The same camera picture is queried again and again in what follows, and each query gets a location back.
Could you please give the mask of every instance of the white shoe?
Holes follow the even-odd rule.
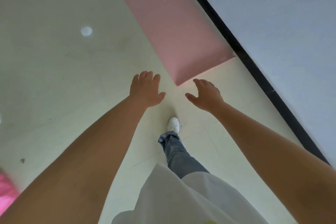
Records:
[[[168,121],[167,131],[174,131],[175,133],[179,133],[180,131],[180,121],[176,117],[171,117]]]

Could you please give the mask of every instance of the person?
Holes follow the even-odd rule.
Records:
[[[130,94],[84,131],[0,218],[0,224],[93,224],[99,221],[114,176],[147,108],[164,99],[160,75],[144,71]],[[336,172],[300,146],[225,103],[206,80],[194,80],[187,99],[225,127],[255,171],[298,223],[336,223]],[[235,189],[192,158],[178,121],[159,138],[168,167],[157,165],[135,209],[113,223],[266,223]]]

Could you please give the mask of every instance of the pink rectangular object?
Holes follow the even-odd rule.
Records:
[[[191,0],[124,0],[176,85],[233,58]]]

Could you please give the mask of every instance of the jeans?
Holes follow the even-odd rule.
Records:
[[[180,179],[193,172],[206,172],[195,158],[191,157],[183,146],[180,137],[174,131],[169,131],[160,136],[158,142],[166,154],[167,164]]]

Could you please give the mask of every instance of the pink plastic bag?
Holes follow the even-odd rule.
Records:
[[[4,173],[0,173],[0,216],[19,196],[11,180]]]

